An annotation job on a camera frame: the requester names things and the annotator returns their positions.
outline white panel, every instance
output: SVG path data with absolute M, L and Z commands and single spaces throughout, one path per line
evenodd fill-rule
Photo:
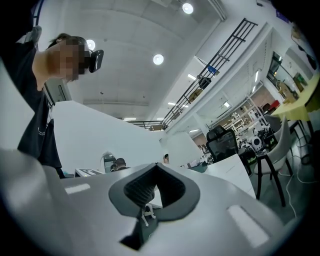
M 171 165 L 182 166 L 200 159 L 202 152 L 186 132 L 178 132 L 167 139 L 166 148 Z
M 53 109 L 54 133 L 62 169 L 97 169 L 104 152 L 124 158 L 128 167 L 161 162 L 159 138 L 154 132 L 103 114 L 74 101 Z
M 21 96 L 0 58 L 0 146 L 17 149 L 34 111 Z
M 232 205 L 227 211 L 253 248 L 257 248 L 269 240 L 266 231 L 241 206 Z

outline dark shirt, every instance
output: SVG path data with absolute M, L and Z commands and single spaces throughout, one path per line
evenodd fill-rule
M 30 14 L 30 10 L 27 10 L 25 15 Z M 14 40 L 18 40 L 32 29 L 32 24 L 25 24 L 22 27 L 24 29 L 12 29 Z M 55 168 L 60 178 L 63 178 L 56 147 L 54 120 L 49 115 L 50 103 L 44 91 L 37 90 L 36 77 L 32 71 L 36 47 L 32 41 L 27 43 L 9 42 L 6 47 L 9 50 L 1 51 L 3 63 L 12 82 L 34 111 L 34 116 L 20 140 L 18 150 L 38 159 L 42 165 Z

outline white desk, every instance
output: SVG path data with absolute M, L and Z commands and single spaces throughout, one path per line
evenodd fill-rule
M 253 198 L 256 198 L 250 178 L 238 154 L 234 154 L 222 161 L 208 165 L 204 174 L 231 182 Z

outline yellow table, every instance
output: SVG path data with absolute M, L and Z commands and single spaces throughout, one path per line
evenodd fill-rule
M 314 74 L 296 102 L 281 104 L 271 115 L 281 119 L 285 116 L 288 120 L 310 121 L 308 112 L 320 109 L 320 86 L 317 88 L 319 79 L 320 73 Z

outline ceiling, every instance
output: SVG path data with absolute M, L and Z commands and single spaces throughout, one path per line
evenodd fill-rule
M 168 7 L 156 1 L 69 1 L 65 32 L 92 39 L 96 50 L 104 50 L 101 69 L 79 80 L 88 107 L 117 118 L 143 120 L 165 66 L 213 10 L 207 0 L 188 1 L 194 7 L 191 15 L 177 0 Z M 164 56 L 163 64 L 153 63 L 155 54 Z
M 187 88 L 193 83 L 194 80 L 188 77 L 188 74 L 196 77 L 203 69 L 203 64 L 201 64 L 196 57 L 193 57 L 188 66 L 177 79 L 168 96 L 163 100 L 161 107 L 155 115 L 156 119 L 164 118 L 173 107 L 172 105 L 168 105 L 168 103 L 176 103 L 187 90 Z
M 263 80 L 269 69 L 268 59 L 272 57 L 271 43 L 270 33 L 231 80 L 196 112 L 208 126 L 215 123 L 232 107 L 243 102 L 246 96 L 252 92 L 253 87 L 258 85 L 260 80 Z M 257 70 L 262 71 L 259 71 L 257 82 L 255 82 Z M 230 106 L 226 107 L 225 102 L 228 102 Z M 199 125 L 195 118 L 191 117 L 180 125 L 178 131 L 195 129 L 199 129 Z

